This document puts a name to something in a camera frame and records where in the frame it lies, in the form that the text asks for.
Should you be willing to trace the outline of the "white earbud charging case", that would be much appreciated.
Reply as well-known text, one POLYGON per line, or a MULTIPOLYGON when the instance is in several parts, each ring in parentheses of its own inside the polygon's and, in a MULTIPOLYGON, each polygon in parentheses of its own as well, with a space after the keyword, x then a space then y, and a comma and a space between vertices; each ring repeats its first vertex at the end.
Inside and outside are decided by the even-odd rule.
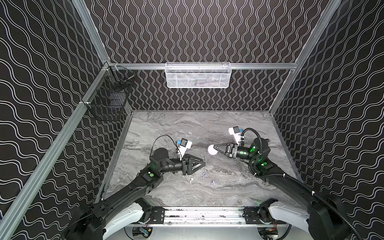
POLYGON ((218 151, 215 149, 215 146, 214 145, 210 145, 208 147, 208 153, 212 156, 216 155, 218 153, 218 151))

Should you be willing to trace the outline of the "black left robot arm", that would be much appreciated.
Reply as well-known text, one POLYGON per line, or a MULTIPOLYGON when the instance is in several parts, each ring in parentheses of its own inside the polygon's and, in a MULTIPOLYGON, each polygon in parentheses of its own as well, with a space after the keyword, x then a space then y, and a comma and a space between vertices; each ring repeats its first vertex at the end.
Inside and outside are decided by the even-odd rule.
POLYGON ((192 175, 206 165, 203 159, 185 154, 171 159, 165 148, 156 149, 134 180, 111 197, 74 211, 74 217, 63 230, 61 240, 106 240, 132 224, 148 224, 152 206, 143 197, 164 180, 164 173, 192 175))

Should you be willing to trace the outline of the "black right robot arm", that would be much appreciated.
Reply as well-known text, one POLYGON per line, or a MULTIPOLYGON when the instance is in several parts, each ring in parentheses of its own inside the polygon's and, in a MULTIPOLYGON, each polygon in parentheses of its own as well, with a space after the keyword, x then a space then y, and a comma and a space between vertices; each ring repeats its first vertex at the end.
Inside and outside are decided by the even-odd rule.
POLYGON ((258 138, 249 147, 235 143, 208 147, 210 155, 220 153, 231 159, 245 160, 254 177, 277 187, 299 204, 299 207, 292 207, 277 199, 264 201, 259 206, 262 221, 283 221, 309 233, 314 240, 362 238, 339 197, 325 196, 290 176, 268 158, 270 151, 269 140, 258 138))

